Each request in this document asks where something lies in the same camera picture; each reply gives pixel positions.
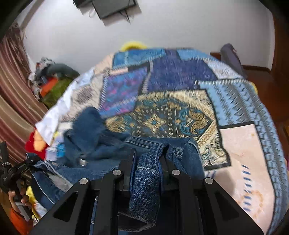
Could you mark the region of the orange sleeved left forearm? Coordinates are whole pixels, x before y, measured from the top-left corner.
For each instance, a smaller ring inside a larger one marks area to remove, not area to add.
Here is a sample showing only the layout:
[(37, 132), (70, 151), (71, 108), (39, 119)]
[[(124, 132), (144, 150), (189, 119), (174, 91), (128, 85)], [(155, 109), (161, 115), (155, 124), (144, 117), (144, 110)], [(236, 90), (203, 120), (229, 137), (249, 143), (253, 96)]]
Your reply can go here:
[(27, 235), (33, 229), (33, 220), (26, 221), (13, 208), (10, 210), (10, 220), (21, 235)]

